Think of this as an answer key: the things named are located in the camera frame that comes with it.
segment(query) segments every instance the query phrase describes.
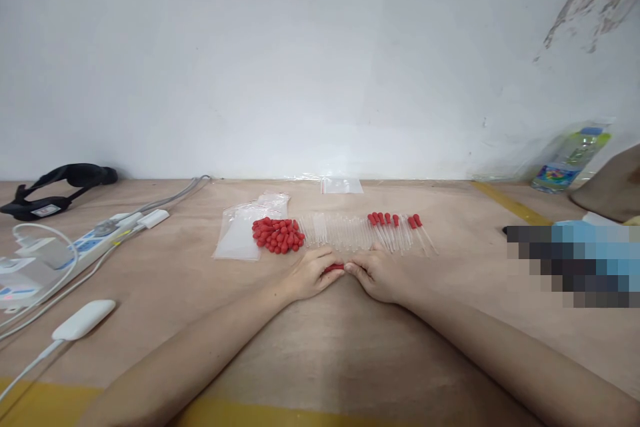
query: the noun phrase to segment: bottle label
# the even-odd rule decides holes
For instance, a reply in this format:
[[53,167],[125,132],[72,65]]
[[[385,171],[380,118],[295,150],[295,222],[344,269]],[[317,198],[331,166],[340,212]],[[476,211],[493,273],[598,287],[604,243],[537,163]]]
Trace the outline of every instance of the bottle label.
[[580,171],[569,171],[567,169],[557,169],[548,165],[538,172],[536,179],[558,186],[568,186],[577,177]]

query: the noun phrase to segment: yellow stripe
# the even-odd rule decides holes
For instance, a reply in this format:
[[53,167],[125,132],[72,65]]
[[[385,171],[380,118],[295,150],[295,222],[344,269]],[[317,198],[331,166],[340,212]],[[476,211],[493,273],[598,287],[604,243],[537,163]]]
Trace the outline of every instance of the yellow stripe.
[[[0,390],[11,379],[0,378]],[[102,391],[98,388],[22,381],[0,405],[1,427],[71,427]],[[236,427],[404,427],[411,424],[351,417],[308,410],[239,404],[200,397],[171,424],[172,427],[211,425]]]
[[511,197],[498,191],[491,184],[474,181],[471,183],[471,185],[474,186],[478,191],[491,197],[494,201],[496,201],[512,214],[515,214],[522,220],[528,222],[530,225],[553,225],[553,222],[551,222],[548,218],[541,216],[524,204],[514,201]]

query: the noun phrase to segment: forearm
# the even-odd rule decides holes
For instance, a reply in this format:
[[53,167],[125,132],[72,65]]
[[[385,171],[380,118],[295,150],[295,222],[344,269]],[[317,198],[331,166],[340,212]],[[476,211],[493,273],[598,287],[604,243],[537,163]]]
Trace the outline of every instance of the forearm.
[[284,282],[274,280],[214,310],[119,377],[79,426],[165,425],[292,300]]
[[523,332],[435,292],[402,304],[550,426],[636,426],[640,403]]

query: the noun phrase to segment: pile of red rubber bulbs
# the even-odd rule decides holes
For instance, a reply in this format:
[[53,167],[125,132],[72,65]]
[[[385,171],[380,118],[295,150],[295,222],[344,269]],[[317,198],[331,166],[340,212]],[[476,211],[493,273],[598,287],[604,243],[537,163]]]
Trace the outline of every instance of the pile of red rubber bulbs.
[[269,252],[286,254],[290,250],[297,252],[305,243],[305,235],[300,232],[298,222],[291,219],[256,220],[253,223],[253,238],[258,247],[266,247]]

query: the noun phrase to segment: person's left hand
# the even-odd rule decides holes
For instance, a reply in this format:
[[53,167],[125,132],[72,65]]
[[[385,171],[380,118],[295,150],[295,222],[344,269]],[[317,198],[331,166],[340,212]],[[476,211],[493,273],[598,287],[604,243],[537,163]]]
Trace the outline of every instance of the person's left hand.
[[341,278],[344,270],[332,270],[323,274],[332,264],[342,265],[343,261],[329,246],[308,250],[298,259],[284,278],[293,300],[313,297]]

